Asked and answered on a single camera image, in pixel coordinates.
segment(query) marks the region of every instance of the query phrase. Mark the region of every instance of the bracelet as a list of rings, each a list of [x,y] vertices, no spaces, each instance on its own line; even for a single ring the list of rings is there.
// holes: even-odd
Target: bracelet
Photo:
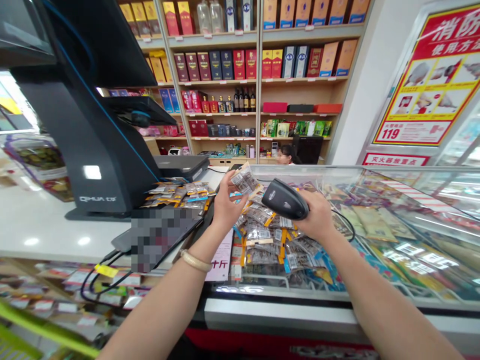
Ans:
[[[184,262],[186,262],[192,268],[200,270],[204,273],[208,273],[212,269],[211,263],[206,263],[201,260],[198,260],[195,256],[190,255],[187,250],[180,251],[180,257],[183,259]]]

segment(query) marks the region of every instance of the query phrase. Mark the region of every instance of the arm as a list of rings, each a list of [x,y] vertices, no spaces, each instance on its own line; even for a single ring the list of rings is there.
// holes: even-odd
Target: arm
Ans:
[[[329,202],[302,191],[310,207],[296,223],[323,245],[345,283],[360,326],[384,359],[463,359],[400,291],[371,267],[333,224]]]
[[[188,252],[210,263],[220,243],[247,202],[229,198],[228,172],[215,198],[211,225]],[[206,273],[179,259],[140,304],[127,316],[98,357],[106,359],[166,359],[194,316]]]

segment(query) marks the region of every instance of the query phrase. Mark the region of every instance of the fire safety poster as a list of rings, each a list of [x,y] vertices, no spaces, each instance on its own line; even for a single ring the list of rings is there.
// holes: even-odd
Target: fire safety poster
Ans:
[[[373,144],[439,146],[479,78],[480,5],[430,15]]]

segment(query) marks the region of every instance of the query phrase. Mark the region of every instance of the white wall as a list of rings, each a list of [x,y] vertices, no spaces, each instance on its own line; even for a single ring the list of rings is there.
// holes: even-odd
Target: white wall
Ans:
[[[429,0],[375,0],[328,160],[355,165],[420,8]]]

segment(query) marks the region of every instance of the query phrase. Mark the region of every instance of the white countertop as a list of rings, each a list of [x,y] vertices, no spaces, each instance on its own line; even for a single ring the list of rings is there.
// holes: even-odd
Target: white countertop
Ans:
[[[207,169],[195,180],[216,189],[223,177],[219,172]],[[114,249],[110,242],[131,227],[129,222],[67,220],[64,216],[75,203],[62,202],[44,190],[4,187],[0,199],[0,257],[97,263]],[[123,257],[118,264],[129,265],[130,259]]]

